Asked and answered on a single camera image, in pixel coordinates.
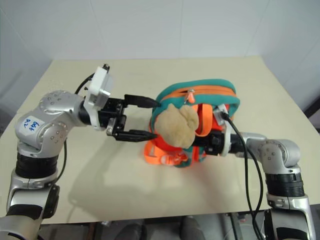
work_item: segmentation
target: table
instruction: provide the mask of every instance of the table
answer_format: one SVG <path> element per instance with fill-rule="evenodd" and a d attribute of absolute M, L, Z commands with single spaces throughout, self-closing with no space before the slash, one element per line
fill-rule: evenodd
<path fill-rule="evenodd" d="M 305 192 L 320 203 L 320 137 L 259 56 L 137 59 L 54 60 L 17 111 L 0 140 L 0 216 L 6 213 L 10 174 L 16 164 L 14 124 L 50 91 L 74 92 L 97 66 L 111 66 L 112 97 L 124 94 L 155 98 L 167 86 L 184 81 L 222 78 L 234 83 L 241 100 L 234 123 L 242 132 L 271 139 L 290 139 L 301 149 Z M 127 129 L 146 130 L 150 109 L 129 107 Z M 92 127 L 74 128 L 68 135 L 67 164 L 60 179 L 55 215 L 44 223 L 79 223 L 247 211 L 244 160 L 233 155 L 208 157 L 187 168 L 149 165 L 145 143 L 118 142 Z M 63 151 L 58 168 L 63 163 Z M 249 161 L 251 200 L 259 196 L 258 175 Z M 268 208 L 266 198 L 262 209 Z"/>

